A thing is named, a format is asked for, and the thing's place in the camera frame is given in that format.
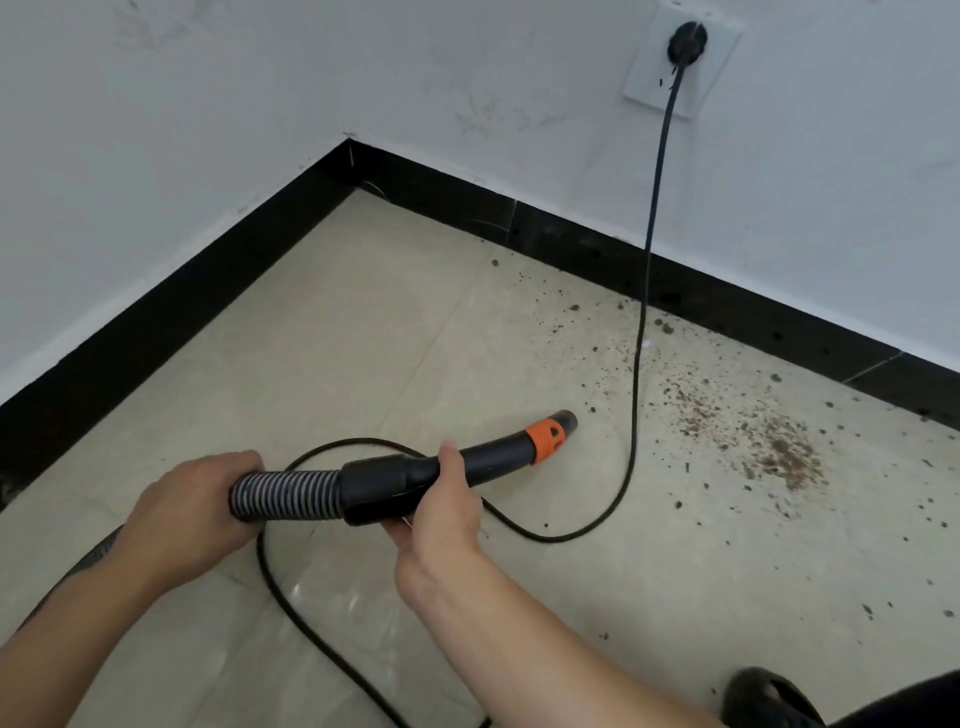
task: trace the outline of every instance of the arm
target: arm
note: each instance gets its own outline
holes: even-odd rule
[[[415,514],[386,524],[396,583],[446,658],[495,721],[550,726],[719,726],[608,662],[483,555],[482,506],[452,444]]]
[[[147,488],[113,548],[64,581],[0,648],[0,728],[66,725],[104,660],[163,594],[256,535],[230,515],[227,493],[262,469],[255,452],[176,466]]]

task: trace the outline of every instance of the vacuum wand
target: vacuum wand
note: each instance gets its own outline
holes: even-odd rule
[[[513,435],[461,450],[470,487],[536,465],[577,428],[565,409]],[[230,488],[241,521],[331,521],[364,525],[414,512],[440,476],[437,456],[387,455],[354,460],[339,471],[249,473]]]

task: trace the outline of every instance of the power cord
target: power cord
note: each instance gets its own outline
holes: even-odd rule
[[[657,202],[660,197],[660,178],[663,175],[663,158],[666,155],[666,139],[670,131],[670,121],[673,118],[673,108],[677,103],[677,93],[680,91],[680,84],[684,79],[684,72],[691,63],[700,58],[706,45],[707,30],[704,28],[704,26],[700,23],[688,22],[677,29],[673,37],[670,38],[670,42],[667,47],[667,55],[670,61],[674,63],[676,70],[674,73],[673,85],[670,88],[670,98],[667,102],[666,110],[663,112],[663,126],[660,129],[660,147],[657,150],[657,167],[656,171],[654,172],[654,186],[650,197],[650,217],[647,221],[647,237],[643,246],[645,260],[643,271],[643,289],[640,294],[640,323],[636,330],[636,350],[634,351],[633,405],[631,409],[630,420],[630,455],[627,458],[627,470],[623,475],[623,482],[620,483],[620,488],[617,490],[616,496],[613,497],[611,504],[607,506],[603,513],[582,528],[578,528],[577,530],[569,533],[564,533],[560,536],[543,536],[539,533],[534,533],[533,531],[512,521],[495,506],[487,502],[485,498],[483,499],[484,508],[493,514],[498,521],[503,523],[510,530],[514,531],[525,539],[529,539],[530,541],[536,541],[541,544],[561,544],[565,541],[579,539],[581,536],[587,535],[590,531],[608,519],[613,514],[613,511],[617,509],[617,506],[620,505],[620,502],[623,500],[624,496],[627,495],[627,488],[630,486],[630,480],[633,477],[634,465],[636,463],[636,436],[639,424],[640,352],[642,351],[643,347],[643,334],[647,327],[647,306],[650,301],[650,263],[651,258],[653,257],[651,250],[654,242],[654,223],[657,219]],[[414,457],[425,457],[423,453],[417,452],[412,448],[408,448],[401,443],[395,443],[390,440],[381,440],[375,437],[355,437],[348,440],[338,440],[326,445],[320,445],[318,448],[313,448],[290,463],[290,465],[286,467],[286,470],[292,471],[296,469],[298,466],[302,465],[315,455],[319,455],[321,452],[327,452],[328,450],[336,448],[345,448],[351,445],[377,445],[382,448],[403,452],[407,455],[413,455]],[[256,537],[256,560],[260,565],[260,573],[263,574],[263,580],[267,584],[267,589],[270,590],[271,596],[279,605],[280,609],[282,609],[286,616],[290,618],[290,621],[294,623],[294,626],[301,631],[306,639],[313,643],[317,649],[319,649],[327,658],[329,658],[334,665],[339,667],[347,675],[347,677],[356,683],[357,687],[365,692],[367,696],[369,696],[370,699],[376,703],[377,707],[379,707],[380,710],[382,710],[383,713],[394,722],[394,725],[397,728],[411,728],[410,724],[403,719],[403,716],[397,712],[396,708],[394,708],[394,706],[388,702],[388,700],[380,693],[380,691],[378,691],[367,680],[367,678],[361,675],[350,663],[348,663],[339,652],[325,642],[323,638],[321,638],[320,635],[318,635],[310,627],[310,625],[306,623],[300,613],[297,612],[294,606],[289,602],[283,591],[277,585],[276,579],[270,571],[270,565],[267,563],[265,540],[266,528],[264,528],[264,530],[262,530]],[[484,718],[479,728],[490,728],[491,724],[492,719],[488,716]]]

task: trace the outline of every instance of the wall outlet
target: wall outlet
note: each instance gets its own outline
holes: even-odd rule
[[[636,53],[623,95],[641,104],[666,109],[673,85],[674,67],[666,46],[677,28],[697,20],[707,28],[707,48],[684,72],[674,114],[692,119],[703,105],[720,71],[740,39],[743,27],[737,20],[692,0],[660,0],[647,39]]]

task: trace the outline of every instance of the dirt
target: dirt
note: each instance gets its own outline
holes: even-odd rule
[[[757,462],[764,473],[783,478],[788,491],[827,485],[823,464],[806,436],[806,427],[775,417],[763,424],[759,434],[763,454]]]
[[[748,481],[773,476],[794,493],[829,483],[806,424],[773,410],[763,400],[731,405],[729,395],[702,380],[678,376],[666,382],[664,404],[673,404],[680,430],[709,439],[729,467]]]

